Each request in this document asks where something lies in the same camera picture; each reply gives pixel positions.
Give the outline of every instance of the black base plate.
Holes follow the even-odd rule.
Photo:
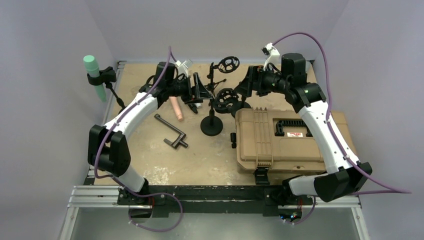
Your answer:
[[[211,116],[206,116],[200,123],[201,131],[210,137],[220,134],[224,128],[223,121],[217,117],[213,116],[213,125],[211,125]]]
[[[278,206],[285,202],[279,199],[281,185],[254,186],[205,186],[205,185],[150,185],[150,193],[170,193],[175,195],[182,204],[184,213],[210,214],[262,214],[264,217],[276,217],[281,214]],[[125,206],[140,206],[131,200],[132,196],[119,196],[117,204]],[[296,196],[290,205],[296,206],[298,199],[303,205],[312,205],[312,199],[306,196]],[[167,218],[169,213],[179,213],[177,202],[165,196],[154,197],[152,218]]]
[[[237,112],[238,110],[240,110],[241,108],[242,108],[242,102],[241,102],[241,101],[234,103],[234,105],[232,105],[232,107],[231,107],[231,109],[230,109],[231,116],[232,116],[233,118],[235,118],[235,117],[236,117],[236,112]],[[244,108],[244,109],[250,109],[250,108],[252,108],[252,107],[249,105],[249,103],[244,102],[243,108]]]

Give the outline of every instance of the black wrench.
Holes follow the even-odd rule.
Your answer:
[[[163,141],[165,143],[167,143],[169,146],[173,147],[174,149],[177,149],[177,147],[179,145],[182,145],[184,148],[187,148],[189,145],[183,141],[183,139],[187,136],[183,131],[181,131],[180,129],[176,128],[174,125],[172,125],[171,123],[167,122],[165,119],[163,119],[161,117],[161,115],[159,114],[155,114],[154,118],[159,120],[160,122],[162,122],[163,124],[165,124],[166,126],[168,126],[170,129],[174,130],[175,132],[179,133],[179,136],[176,138],[175,141],[171,142],[168,139],[164,139]]]

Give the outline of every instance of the black clamp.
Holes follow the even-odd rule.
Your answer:
[[[106,88],[109,89],[112,92],[113,96],[116,98],[116,102],[121,107],[120,112],[122,112],[122,110],[125,109],[124,101],[120,97],[118,97],[117,93],[114,90],[114,87],[112,86],[112,83],[116,83],[117,81],[117,75],[115,73],[115,70],[113,69],[113,67],[108,66],[106,69],[100,70],[99,73],[100,75],[98,77],[91,77],[87,73],[88,83],[93,86],[99,86],[104,84]]]
[[[231,140],[231,148],[235,149],[237,148],[237,135],[235,132],[232,132],[229,134],[229,138]]]
[[[100,73],[100,76],[98,77],[91,77],[87,73],[88,83],[90,85],[99,86],[106,83],[116,83],[117,75],[113,67],[108,66],[106,69],[100,70],[99,73]]]
[[[254,171],[254,182],[256,185],[269,185],[270,181],[268,180],[268,170],[269,167],[258,166]]]

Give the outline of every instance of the tan plastic case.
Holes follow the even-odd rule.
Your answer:
[[[345,115],[332,111],[347,145],[356,154]],[[292,110],[243,108],[235,115],[239,173],[253,173],[269,167],[269,173],[320,174],[326,170],[323,156],[306,127],[283,127],[284,136],[275,136],[279,120],[301,120]]]

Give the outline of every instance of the mint green cylinder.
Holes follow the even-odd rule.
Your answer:
[[[99,63],[97,62],[96,58],[93,55],[87,55],[83,59],[84,61],[84,67],[87,71],[88,75],[92,78],[97,78],[100,76],[100,69],[99,69]],[[97,93],[98,98],[105,103],[106,102],[106,91],[103,84],[94,86],[95,92]]]

